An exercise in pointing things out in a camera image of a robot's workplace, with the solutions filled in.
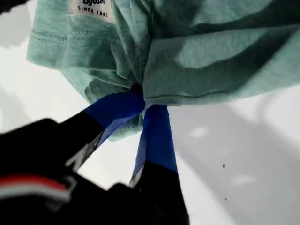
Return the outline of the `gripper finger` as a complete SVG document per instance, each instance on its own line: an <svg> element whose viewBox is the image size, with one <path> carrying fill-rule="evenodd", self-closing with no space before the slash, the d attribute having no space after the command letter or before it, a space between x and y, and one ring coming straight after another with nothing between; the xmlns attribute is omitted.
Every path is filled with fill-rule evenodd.
<svg viewBox="0 0 300 225"><path fill-rule="evenodd" d="M165 105L146 110L130 186L138 194L146 224L189 224Z"/></svg>
<svg viewBox="0 0 300 225"><path fill-rule="evenodd" d="M83 164L118 128L145 108L143 89L135 84L126 92L106 95L78 114L60 123L65 164Z"/></svg>

